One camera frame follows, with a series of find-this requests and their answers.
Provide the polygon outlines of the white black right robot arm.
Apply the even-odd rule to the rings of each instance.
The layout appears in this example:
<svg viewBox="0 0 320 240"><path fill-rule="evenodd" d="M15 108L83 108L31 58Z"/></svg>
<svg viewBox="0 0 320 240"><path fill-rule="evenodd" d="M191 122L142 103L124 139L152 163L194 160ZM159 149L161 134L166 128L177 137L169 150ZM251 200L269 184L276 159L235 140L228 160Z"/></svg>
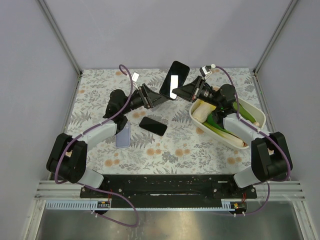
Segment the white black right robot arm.
<svg viewBox="0 0 320 240"><path fill-rule="evenodd" d="M235 87L224 84L217 91L198 76L193 82L172 89L172 93L188 101L202 100L215 106L212 118L223 129L243 140L251 150L251 165L236 173L233 179L239 188L265 181L286 181L292 170L288 146L280 132L265 133L240 116Z"/></svg>

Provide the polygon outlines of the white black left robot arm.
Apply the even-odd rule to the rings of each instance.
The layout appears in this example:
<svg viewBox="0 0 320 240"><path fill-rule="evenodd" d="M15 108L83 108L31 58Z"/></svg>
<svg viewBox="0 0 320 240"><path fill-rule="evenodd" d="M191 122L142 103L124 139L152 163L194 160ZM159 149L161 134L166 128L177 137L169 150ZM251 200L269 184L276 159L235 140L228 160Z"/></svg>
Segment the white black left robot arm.
<svg viewBox="0 0 320 240"><path fill-rule="evenodd" d="M104 176L87 167L87 153L100 142L120 133L126 126L126 114L140 107L152 109L169 98L156 93L145 84L129 96L116 89L110 93L103 121L77 136L61 133L57 136L49 155L46 169L54 175L56 184L70 182L99 188Z"/></svg>

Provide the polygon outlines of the lilac phone case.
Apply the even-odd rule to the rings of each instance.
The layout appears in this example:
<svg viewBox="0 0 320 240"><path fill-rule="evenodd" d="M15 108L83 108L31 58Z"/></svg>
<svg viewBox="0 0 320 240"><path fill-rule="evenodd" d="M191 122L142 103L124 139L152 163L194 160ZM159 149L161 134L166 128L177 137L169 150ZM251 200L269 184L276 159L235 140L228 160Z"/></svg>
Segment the lilac phone case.
<svg viewBox="0 0 320 240"><path fill-rule="evenodd" d="M115 136L115 146L117 148L128 148L131 145L131 124L127 122L123 130Z"/></svg>

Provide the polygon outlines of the black phone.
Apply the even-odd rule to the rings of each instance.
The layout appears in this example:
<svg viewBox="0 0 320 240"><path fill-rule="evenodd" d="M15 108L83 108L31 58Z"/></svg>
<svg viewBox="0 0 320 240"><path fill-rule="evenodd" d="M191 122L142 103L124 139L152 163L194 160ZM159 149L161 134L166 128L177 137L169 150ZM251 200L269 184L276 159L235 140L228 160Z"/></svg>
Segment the black phone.
<svg viewBox="0 0 320 240"><path fill-rule="evenodd" d="M164 78L159 93L169 98L170 100L175 100L177 98L177 95L173 93L173 90L184 85L184 82L186 81L189 72L189 66L175 60L171 64L167 72L167 75Z"/></svg>

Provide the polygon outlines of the black smartphone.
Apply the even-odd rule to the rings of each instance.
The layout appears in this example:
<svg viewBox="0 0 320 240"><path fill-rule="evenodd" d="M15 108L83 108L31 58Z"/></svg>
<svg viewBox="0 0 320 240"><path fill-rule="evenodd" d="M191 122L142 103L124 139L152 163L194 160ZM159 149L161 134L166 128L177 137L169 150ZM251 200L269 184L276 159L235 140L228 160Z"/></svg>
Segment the black smartphone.
<svg viewBox="0 0 320 240"><path fill-rule="evenodd" d="M160 137L165 134L168 128L166 124L146 116L142 118L141 122L139 123L139 127Z"/></svg>

